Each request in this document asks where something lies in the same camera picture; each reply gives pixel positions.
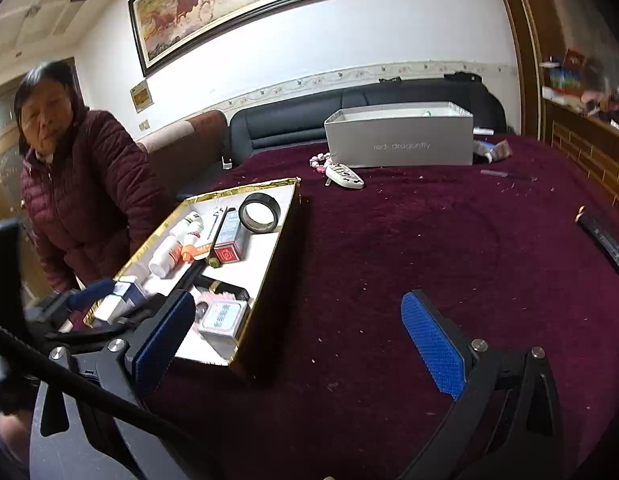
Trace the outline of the blue white barcode box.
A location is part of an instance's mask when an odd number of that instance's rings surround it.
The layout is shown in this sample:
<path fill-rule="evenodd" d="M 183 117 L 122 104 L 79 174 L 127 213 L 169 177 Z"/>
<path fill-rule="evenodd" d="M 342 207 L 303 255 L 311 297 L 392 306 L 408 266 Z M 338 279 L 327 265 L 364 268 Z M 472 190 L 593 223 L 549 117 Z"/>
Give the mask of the blue white barcode box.
<path fill-rule="evenodd" d="M 113 324 L 145 301 L 146 291 L 138 276 L 123 276 L 115 283 L 113 292 L 100 301 L 93 317 L 99 322 Z"/>

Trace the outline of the thin ballpoint pen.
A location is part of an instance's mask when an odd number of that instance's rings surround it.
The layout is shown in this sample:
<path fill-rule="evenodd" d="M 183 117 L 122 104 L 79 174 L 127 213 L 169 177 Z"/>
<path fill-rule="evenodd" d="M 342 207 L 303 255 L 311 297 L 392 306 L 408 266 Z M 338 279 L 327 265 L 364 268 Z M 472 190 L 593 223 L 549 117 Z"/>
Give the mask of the thin ballpoint pen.
<path fill-rule="evenodd" d="M 517 174 L 516 172 L 511 171 L 497 171 L 497 170 L 488 170 L 482 169 L 480 174 L 483 176 L 503 178 L 503 179 L 515 179 L 515 180 L 523 180 L 529 182 L 536 182 L 538 177 L 529 176 L 528 174 Z"/>

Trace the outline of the white plastic bottle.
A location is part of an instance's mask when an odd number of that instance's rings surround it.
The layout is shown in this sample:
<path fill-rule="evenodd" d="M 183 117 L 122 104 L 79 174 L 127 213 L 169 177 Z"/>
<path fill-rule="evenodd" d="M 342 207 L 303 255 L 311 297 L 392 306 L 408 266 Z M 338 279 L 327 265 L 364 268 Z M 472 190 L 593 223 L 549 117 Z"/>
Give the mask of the white plastic bottle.
<path fill-rule="evenodd" d="M 175 269 L 181 260 L 182 245 L 177 237 L 168 235 L 156 248 L 150 262 L 150 272 L 158 278 L 166 276 Z"/>

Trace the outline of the black tape roll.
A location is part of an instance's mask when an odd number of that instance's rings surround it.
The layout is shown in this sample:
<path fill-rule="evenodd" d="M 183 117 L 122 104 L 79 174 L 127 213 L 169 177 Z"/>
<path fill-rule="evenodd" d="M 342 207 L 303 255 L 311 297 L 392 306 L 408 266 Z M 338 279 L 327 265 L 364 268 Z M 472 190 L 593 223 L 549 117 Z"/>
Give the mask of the black tape roll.
<path fill-rule="evenodd" d="M 271 195 L 251 193 L 239 207 L 239 218 L 244 228 L 255 234 L 267 234 L 277 229 L 281 209 Z"/>

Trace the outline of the white remote key fob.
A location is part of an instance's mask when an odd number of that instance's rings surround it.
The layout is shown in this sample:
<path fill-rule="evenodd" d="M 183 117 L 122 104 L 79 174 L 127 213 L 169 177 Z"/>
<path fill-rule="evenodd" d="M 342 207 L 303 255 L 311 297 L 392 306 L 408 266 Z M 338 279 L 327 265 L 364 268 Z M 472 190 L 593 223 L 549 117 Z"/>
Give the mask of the white remote key fob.
<path fill-rule="evenodd" d="M 338 185 L 340 188 L 348 188 L 349 190 L 362 190 L 365 187 L 365 182 L 351 168 L 342 164 L 329 164 L 325 168 L 327 179 Z"/>

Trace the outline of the small white label box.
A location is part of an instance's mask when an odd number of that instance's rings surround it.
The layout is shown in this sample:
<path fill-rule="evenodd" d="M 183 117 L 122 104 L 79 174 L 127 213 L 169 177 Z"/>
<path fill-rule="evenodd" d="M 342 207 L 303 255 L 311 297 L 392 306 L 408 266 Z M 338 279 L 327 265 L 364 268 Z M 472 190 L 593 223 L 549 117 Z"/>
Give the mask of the small white label box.
<path fill-rule="evenodd" d="M 238 348 L 239 339 L 250 308 L 246 301 L 218 300 L 207 305 L 195 323 L 202 338 L 225 360 Z"/>

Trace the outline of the white tube orange cap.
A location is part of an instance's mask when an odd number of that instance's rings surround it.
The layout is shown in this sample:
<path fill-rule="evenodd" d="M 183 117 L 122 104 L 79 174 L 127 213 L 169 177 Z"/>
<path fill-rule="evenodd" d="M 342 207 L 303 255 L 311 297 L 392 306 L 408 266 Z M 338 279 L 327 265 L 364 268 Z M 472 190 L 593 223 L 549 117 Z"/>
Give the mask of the white tube orange cap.
<path fill-rule="evenodd" d="M 212 244 L 201 246 L 183 245 L 181 248 L 181 259 L 183 262 L 193 262 L 206 259 L 213 249 Z"/>

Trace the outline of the black marker yellow cap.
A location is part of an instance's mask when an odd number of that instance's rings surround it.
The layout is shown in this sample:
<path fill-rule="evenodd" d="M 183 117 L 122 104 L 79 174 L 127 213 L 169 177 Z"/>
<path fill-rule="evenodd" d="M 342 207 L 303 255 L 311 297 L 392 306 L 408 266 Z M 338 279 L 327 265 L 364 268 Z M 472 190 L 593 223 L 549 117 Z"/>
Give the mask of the black marker yellow cap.
<path fill-rule="evenodd" d="M 207 264 L 213 269 L 220 268 L 226 261 L 226 257 L 222 255 L 226 252 L 224 248 L 232 244 L 234 233 L 236 233 L 236 209 L 227 208 L 222 213 L 220 225 L 210 243 L 213 249 L 206 258 Z"/>

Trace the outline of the maroon bed blanket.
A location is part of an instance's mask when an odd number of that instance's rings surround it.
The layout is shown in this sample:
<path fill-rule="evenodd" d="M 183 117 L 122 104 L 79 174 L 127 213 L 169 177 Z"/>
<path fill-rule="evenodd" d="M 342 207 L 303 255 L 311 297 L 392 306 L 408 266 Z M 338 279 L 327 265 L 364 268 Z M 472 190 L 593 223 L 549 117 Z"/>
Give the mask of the maroon bed blanket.
<path fill-rule="evenodd" d="M 236 359 L 172 362 L 151 410 L 196 478 L 586 479 L 619 410 L 619 198 L 516 138 L 487 166 L 367 169 L 347 191 L 317 146 L 216 182 L 265 221 L 215 271 L 249 288 Z"/>

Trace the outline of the grey red carton box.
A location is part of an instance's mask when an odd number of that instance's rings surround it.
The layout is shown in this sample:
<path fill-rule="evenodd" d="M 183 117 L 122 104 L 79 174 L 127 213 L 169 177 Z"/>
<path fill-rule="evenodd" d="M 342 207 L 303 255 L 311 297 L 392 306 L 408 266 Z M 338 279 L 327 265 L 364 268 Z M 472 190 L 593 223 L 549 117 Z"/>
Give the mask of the grey red carton box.
<path fill-rule="evenodd" d="M 221 264 L 239 262 L 244 258 L 248 234 L 250 232 L 243 225 L 239 211 L 229 208 L 214 244 L 215 257 Z"/>

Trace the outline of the black marker pink end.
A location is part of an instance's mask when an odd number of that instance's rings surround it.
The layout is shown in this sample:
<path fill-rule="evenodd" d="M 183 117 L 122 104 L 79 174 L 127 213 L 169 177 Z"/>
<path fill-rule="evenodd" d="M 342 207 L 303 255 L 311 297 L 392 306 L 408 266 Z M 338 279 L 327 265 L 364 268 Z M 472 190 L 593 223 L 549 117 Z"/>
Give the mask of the black marker pink end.
<path fill-rule="evenodd" d="M 178 281 L 174 285 L 168 285 L 164 292 L 162 292 L 162 295 L 168 297 L 172 295 L 173 292 L 177 292 L 177 290 L 189 292 L 195 279 L 203 273 L 206 266 L 207 262 L 205 259 L 194 260 L 190 266 L 188 266 L 186 272 L 182 274 L 182 277 L 178 278 Z"/>

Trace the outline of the grey red dragonfly shoebox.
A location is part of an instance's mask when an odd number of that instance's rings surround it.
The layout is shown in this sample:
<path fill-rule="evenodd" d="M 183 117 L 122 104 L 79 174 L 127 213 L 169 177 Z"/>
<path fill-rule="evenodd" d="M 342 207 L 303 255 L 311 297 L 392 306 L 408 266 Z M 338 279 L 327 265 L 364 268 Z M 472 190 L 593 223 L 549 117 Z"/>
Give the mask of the grey red dragonfly shoebox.
<path fill-rule="evenodd" d="M 451 102 L 343 108 L 325 130 L 334 162 L 351 168 L 472 164 L 473 115 Z"/>

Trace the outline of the white gold-rimmed tray box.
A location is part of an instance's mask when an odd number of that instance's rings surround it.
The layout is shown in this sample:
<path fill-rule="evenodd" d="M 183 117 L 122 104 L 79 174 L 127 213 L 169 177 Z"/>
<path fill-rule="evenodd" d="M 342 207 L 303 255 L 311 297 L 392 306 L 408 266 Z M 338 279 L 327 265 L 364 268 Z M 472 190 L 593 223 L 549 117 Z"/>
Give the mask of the white gold-rimmed tray box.
<path fill-rule="evenodd" d="M 270 266 L 272 266 L 274 259 L 277 258 L 279 247 L 282 244 L 282 236 L 288 233 L 288 228 L 286 227 L 290 223 L 288 219 L 291 218 L 296 205 L 300 203 L 300 179 L 288 178 L 252 183 L 187 198 L 167 217 L 146 240 L 146 243 L 138 249 L 138 252 L 115 275 L 116 281 L 119 281 L 123 276 L 136 275 L 142 281 L 146 296 L 162 295 L 167 286 L 174 285 L 192 263 L 183 262 L 181 259 L 180 263 L 175 266 L 175 269 L 166 278 L 158 278 L 150 272 L 149 262 L 156 248 L 170 235 L 170 229 L 181 218 L 187 216 L 189 212 L 196 211 L 203 218 L 204 229 L 198 234 L 200 236 L 194 240 L 194 246 L 210 244 L 206 240 L 206 236 L 212 232 L 216 233 L 224 210 L 227 208 L 239 210 L 240 205 L 247 196 L 256 192 L 266 193 L 277 200 L 281 209 L 277 229 L 267 234 L 255 234 L 248 231 L 250 234 L 247 237 L 244 258 L 241 261 L 225 263 L 218 269 L 213 269 L 207 265 L 201 274 L 209 278 L 215 285 L 228 284 L 242 287 L 246 290 L 247 300 L 233 299 L 246 301 L 250 308 L 250 313 L 247 315 L 244 329 L 239 339 L 238 348 L 236 348 L 236 352 L 229 360 L 223 359 L 198 333 L 195 327 L 195 323 L 198 321 L 195 321 L 176 353 L 179 359 L 200 362 L 206 365 L 238 366 L 239 354 L 241 349 L 246 346 L 247 334 L 251 330 L 255 312 L 260 304 L 260 297 L 262 297 L 262 290 L 267 282 Z M 194 300 L 206 299 L 208 304 L 221 300 L 210 299 L 210 292 L 200 285 L 193 284 L 189 292 Z"/>

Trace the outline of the white green-label pill bottle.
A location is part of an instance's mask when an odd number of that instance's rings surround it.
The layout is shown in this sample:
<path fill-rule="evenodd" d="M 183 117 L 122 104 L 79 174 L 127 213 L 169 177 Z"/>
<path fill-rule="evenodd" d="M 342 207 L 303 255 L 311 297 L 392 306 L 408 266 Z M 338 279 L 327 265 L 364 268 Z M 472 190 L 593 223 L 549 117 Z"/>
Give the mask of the white green-label pill bottle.
<path fill-rule="evenodd" d="M 169 234 L 175 236 L 182 242 L 188 235 L 198 235 L 204 229 L 204 222 L 201 214 L 191 211 L 187 216 L 181 218 L 176 225 L 170 229 Z"/>

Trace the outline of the brown upholstered chair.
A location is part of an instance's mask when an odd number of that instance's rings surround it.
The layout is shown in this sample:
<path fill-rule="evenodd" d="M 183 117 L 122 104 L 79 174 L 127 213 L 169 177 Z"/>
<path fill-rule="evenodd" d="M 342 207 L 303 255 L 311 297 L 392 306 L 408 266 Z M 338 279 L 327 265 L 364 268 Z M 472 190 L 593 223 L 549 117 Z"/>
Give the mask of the brown upholstered chair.
<path fill-rule="evenodd" d="M 160 183 L 177 197 L 220 163 L 227 130 L 226 115 L 210 110 L 146 134 L 137 144 L 148 156 Z"/>

